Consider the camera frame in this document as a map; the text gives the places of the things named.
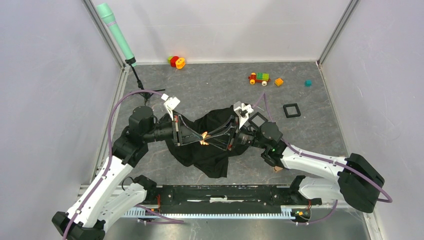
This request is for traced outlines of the colourful toy train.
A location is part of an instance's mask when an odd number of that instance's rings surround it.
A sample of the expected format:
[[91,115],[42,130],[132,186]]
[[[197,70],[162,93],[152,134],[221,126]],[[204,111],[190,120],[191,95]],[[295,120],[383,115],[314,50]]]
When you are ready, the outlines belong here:
[[262,86],[267,86],[268,82],[271,81],[270,75],[262,72],[252,72],[250,76],[248,76],[248,80],[251,85],[261,84]]

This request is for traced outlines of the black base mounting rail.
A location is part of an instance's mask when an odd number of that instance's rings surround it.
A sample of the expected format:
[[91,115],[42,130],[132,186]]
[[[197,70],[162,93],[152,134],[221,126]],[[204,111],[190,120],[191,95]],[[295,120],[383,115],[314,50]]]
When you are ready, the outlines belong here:
[[144,205],[162,214],[277,214],[281,207],[320,206],[288,185],[162,185],[151,188]]

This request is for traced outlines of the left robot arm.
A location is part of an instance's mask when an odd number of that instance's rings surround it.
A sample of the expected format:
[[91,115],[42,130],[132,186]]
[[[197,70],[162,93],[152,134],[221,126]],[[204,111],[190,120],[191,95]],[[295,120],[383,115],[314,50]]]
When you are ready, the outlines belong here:
[[168,117],[168,121],[158,122],[148,106],[133,110],[121,136],[109,143],[109,155],[87,190],[67,211],[53,216],[52,223],[64,240],[102,240],[130,209],[156,200],[157,190],[144,176],[137,177],[117,197],[111,196],[148,152],[149,143],[170,140],[180,147],[204,139],[185,124],[180,114],[169,111]]

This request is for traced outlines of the wooden tan cube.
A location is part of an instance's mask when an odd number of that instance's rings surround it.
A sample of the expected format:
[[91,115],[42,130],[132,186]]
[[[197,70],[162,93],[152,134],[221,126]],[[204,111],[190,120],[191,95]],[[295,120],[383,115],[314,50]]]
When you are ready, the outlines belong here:
[[273,167],[273,171],[274,171],[275,173],[278,173],[278,172],[282,171],[283,169],[284,169],[283,167],[279,167],[279,166],[274,166],[274,167]]

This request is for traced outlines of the black square frame box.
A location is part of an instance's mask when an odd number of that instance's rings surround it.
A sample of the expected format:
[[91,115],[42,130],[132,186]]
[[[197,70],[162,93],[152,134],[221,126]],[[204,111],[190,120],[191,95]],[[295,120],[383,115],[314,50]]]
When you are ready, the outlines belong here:
[[287,119],[298,118],[301,116],[301,111],[297,103],[284,104],[283,111]]

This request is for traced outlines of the black square display frame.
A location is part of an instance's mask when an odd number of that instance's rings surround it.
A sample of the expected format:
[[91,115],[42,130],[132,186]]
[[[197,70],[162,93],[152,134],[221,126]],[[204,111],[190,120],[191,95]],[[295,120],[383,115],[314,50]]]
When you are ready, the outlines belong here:
[[268,122],[268,119],[263,116],[260,112],[254,113],[249,117],[248,122],[253,125],[255,128],[260,128],[264,123]]

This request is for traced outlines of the black t-shirt garment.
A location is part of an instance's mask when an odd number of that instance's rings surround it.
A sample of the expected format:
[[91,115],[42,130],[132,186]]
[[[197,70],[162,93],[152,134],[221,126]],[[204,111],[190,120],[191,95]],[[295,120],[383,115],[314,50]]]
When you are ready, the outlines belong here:
[[[236,116],[233,106],[214,109],[203,117],[194,121],[183,116],[186,124],[196,132],[202,134],[215,130],[224,124],[230,116]],[[249,147],[236,145],[232,151],[224,151],[215,146],[201,145],[195,142],[183,146],[175,146],[172,140],[165,141],[169,152],[185,167],[194,166],[205,173],[209,178],[227,177],[229,158],[243,154]]]

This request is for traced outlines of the red orange green toy blocks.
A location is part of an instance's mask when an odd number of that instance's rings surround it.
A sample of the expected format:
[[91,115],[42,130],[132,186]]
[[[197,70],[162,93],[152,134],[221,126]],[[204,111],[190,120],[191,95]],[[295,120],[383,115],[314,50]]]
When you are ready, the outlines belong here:
[[173,68],[176,68],[178,70],[181,70],[185,65],[186,65],[186,60],[183,57],[179,57],[179,56],[169,56],[167,58],[167,62],[169,63],[169,65]]

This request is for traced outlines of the black microphone tripod stand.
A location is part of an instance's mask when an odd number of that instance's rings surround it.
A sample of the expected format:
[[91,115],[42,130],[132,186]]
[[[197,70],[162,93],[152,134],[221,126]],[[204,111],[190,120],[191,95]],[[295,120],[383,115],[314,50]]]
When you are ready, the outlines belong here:
[[[142,83],[142,81],[141,81],[141,79],[139,78],[139,76],[138,76],[138,73],[137,73],[137,71],[136,71],[136,69],[135,69],[135,66],[136,66],[136,59],[133,57],[133,58],[130,58],[130,59],[126,59],[125,60],[125,63],[126,64],[128,64],[129,66],[130,66],[130,68],[131,68],[131,70],[132,70],[132,72],[133,72],[133,74],[134,74],[134,76],[135,76],[135,79],[136,79],[136,83],[137,83],[137,86],[138,86],[138,88],[140,89],[140,90],[144,90],[145,88],[144,88],[144,85],[143,85],[143,83]],[[139,95],[141,95],[143,98],[144,98],[144,105],[146,106],[147,105],[147,103],[148,103],[148,101],[150,100],[150,98],[154,95],[153,93],[148,93],[148,92],[143,92],[143,93],[139,93]]]

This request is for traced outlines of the orange butterfly brooch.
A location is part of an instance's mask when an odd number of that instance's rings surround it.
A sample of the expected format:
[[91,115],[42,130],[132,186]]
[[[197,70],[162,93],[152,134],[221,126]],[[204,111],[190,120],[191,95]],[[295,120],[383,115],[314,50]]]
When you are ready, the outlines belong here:
[[203,133],[201,134],[201,136],[202,136],[202,140],[200,140],[200,141],[199,141],[199,143],[200,143],[201,145],[203,145],[203,146],[207,146],[207,145],[209,145],[209,143],[205,142],[205,139],[206,139],[206,137],[208,136],[208,132],[207,132],[207,131],[203,132]]

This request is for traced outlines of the green microphone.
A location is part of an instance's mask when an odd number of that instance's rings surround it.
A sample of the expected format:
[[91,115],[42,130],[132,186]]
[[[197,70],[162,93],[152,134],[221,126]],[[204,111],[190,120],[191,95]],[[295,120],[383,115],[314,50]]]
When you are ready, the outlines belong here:
[[125,57],[125,62],[131,67],[135,67],[137,65],[135,55],[133,54],[127,40],[125,39],[110,6],[107,3],[101,3],[96,6],[96,10],[99,14],[99,17],[108,27],[116,43],[118,44],[121,52]]

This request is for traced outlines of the orange yellow toy brick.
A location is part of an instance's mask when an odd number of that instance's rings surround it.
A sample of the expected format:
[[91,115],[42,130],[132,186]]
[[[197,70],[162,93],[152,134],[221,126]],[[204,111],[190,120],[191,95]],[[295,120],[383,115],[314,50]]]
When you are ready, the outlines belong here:
[[282,85],[284,84],[284,80],[283,80],[282,78],[277,78],[277,79],[274,81],[274,84],[275,84],[277,87],[280,87],[280,86],[282,86]]

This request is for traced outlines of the teal small cube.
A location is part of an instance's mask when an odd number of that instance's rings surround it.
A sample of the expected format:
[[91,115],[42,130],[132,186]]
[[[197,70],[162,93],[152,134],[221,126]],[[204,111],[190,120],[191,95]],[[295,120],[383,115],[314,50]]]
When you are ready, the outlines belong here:
[[311,80],[306,80],[305,82],[304,82],[304,85],[306,86],[306,87],[310,87],[311,85],[312,85],[312,81]]

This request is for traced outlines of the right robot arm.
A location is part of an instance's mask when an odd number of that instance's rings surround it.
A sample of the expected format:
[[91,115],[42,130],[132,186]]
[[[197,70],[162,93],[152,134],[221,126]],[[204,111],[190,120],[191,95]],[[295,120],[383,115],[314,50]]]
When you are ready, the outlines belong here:
[[289,189],[289,199],[302,204],[312,199],[344,201],[352,208],[372,213],[381,201],[385,180],[360,154],[337,157],[307,151],[283,139],[276,123],[260,114],[247,120],[247,125],[231,117],[227,123],[203,134],[203,142],[222,150],[237,147],[263,149],[261,157],[271,167],[299,170],[313,177],[297,177]]

